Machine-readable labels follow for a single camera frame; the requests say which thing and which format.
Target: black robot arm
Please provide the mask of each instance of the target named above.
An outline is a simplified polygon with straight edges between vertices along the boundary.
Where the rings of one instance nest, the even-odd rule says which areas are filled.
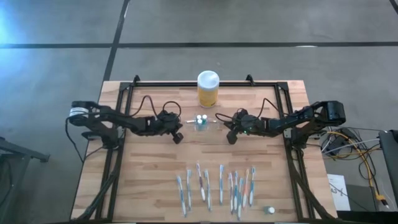
[[[104,121],[130,129],[138,136],[171,134],[176,144],[183,139],[182,134],[178,133],[182,127],[179,114],[169,113],[163,108],[155,116],[138,118],[133,118],[133,116],[122,114],[109,106],[102,106],[92,101],[74,101],[70,110],[69,122],[75,126],[87,127],[90,131],[83,133],[82,136],[89,140],[93,137],[100,137],[103,147],[107,149],[119,146],[119,134],[115,127],[109,128],[103,124]]]
[[[257,136],[275,137],[291,128],[291,140],[295,147],[305,148],[308,137],[318,133],[327,126],[339,126],[346,121],[343,104],[338,101],[321,101],[310,106],[305,106],[299,111],[281,119],[260,118],[241,109],[232,117],[231,121],[224,121],[230,129],[227,139],[230,144],[235,144],[237,134],[253,134]],[[298,124],[308,122],[301,128]]]

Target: toothbrush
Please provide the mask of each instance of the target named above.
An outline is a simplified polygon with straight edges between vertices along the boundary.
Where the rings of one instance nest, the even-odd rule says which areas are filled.
[[[244,193],[243,193],[243,209],[246,207],[248,203],[248,178],[249,178],[249,169],[246,170],[246,185],[244,186]]]
[[[223,205],[223,171],[224,165],[220,165],[220,205]]]
[[[235,195],[234,195],[234,210],[238,211],[238,172],[235,171]]]
[[[185,201],[184,201],[184,192],[182,190],[182,183],[181,183],[181,177],[180,176],[177,176],[177,183],[178,183],[178,191],[180,192],[182,213],[184,214],[184,217],[187,217],[187,210],[185,208]]]
[[[205,201],[205,200],[206,200],[205,189],[203,189],[203,181],[202,181],[202,179],[201,179],[199,162],[197,163],[197,171],[198,171],[198,174],[199,174],[199,183],[200,183],[201,199],[202,199],[203,201]]]
[[[232,180],[232,173],[228,174],[228,187],[229,190],[231,191],[231,199],[229,201],[229,206],[231,208],[231,215],[234,213],[234,183]]]
[[[191,210],[191,186],[189,184],[189,178],[192,176],[192,171],[187,170],[187,192],[188,192],[188,210]]]
[[[238,198],[238,220],[241,221],[241,214],[242,214],[242,185],[243,185],[243,178],[241,177],[239,180],[239,198]]]
[[[211,211],[210,179],[207,170],[205,170],[205,178],[207,179],[207,208]]]
[[[250,207],[253,205],[253,197],[254,197],[254,174],[256,173],[256,168],[251,167],[251,184],[250,184],[250,196],[249,196],[249,205]]]

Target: gray floor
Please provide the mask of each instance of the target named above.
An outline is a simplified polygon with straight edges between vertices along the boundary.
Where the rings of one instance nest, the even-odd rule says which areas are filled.
[[[0,44],[111,43],[122,0],[0,0]],[[388,0],[132,0],[121,42],[398,41]],[[73,100],[98,100],[110,49],[0,49],[0,136],[50,153],[31,162],[14,211],[16,223],[68,219],[81,162],[64,133]],[[305,80],[311,102],[339,100],[346,125],[397,129],[398,47],[119,49],[111,80]],[[84,153],[81,129],[72,137]],[[375,132],[361,132],[364,139]],[[377,180],[394,200],[381,152]],[[331,174],[367,186],[360,161],[325,161]]]

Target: wooden table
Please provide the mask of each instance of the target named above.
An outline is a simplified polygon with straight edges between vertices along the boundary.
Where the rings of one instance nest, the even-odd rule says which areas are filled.
[[[294,110],[308,105],[304,82],[287,81]],[[120,82],[104,82],[99,104],[115,108]],[[239,135],[235,145],[226,139],[228,129],[222,125],[208,131],[194,131],[185,124],[195,114],[207,114],[214,118],[216,112],[232,115],[238,108],[258,114],[264,97],[275,103],[275,93],[269,87],[220,87],[218,102],[212,108],[198,105],[197,90],[192,87],[144,87],[135,88],[131,113],[137,110],[144,95],[150,95],[159,112],[166,101],[177,101],[182,107],[180,130],[183,141],[176,145],[171,136],[139,137],[129,131],[126,135],[114,222],[236,222],[236,215],[229,212],[228,172],[237,170],[240,176],[246,169],[256,167],[254,206],[242,212],[244,222],[292,222],[296,221],[292,187],[290,185],[286,154],[282,136],[264,138]],[[175,105],[168,111],[178,113]],[[148,101],[139,115],[153,115]],[[263,116],[278,118],[278,112],[266,103]],[[101,141],[90,142],[87,153],[101,146]],[[76,193],[72,218],[79,216],[98,193],[103,173],[106,151],[98,151],[84,163]],[[195,168],[200,161],[202,171],[209,170],[213,211],[201,201],[198,174]],[[305,167],[312,192],[327,211],[336,217],[325,165],[318,147],[307,147],[304,154]],[[220,206],[219,166],[224,164],[224,204]],[[192,211],[187,218],[182,215],[176,176],[184,181],[186,169],[191,169]],[[300,194],[306,214],[303,194]],[[108,210],[106,196],[103,215]],[[273,215],[265,215],[262,208],[273,206]]]

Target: white lid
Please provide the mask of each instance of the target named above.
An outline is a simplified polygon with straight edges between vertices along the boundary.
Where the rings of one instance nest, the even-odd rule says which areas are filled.
[[[271,213],[271,214],[274,214],[275,213],[274,207],[269,207],[268,208],[268,212]]]
[[[217,73],[213,71],[203,71],[198,76],[198,86],[206,90],[213,90],[218,87],[220,83],[220,78]]]

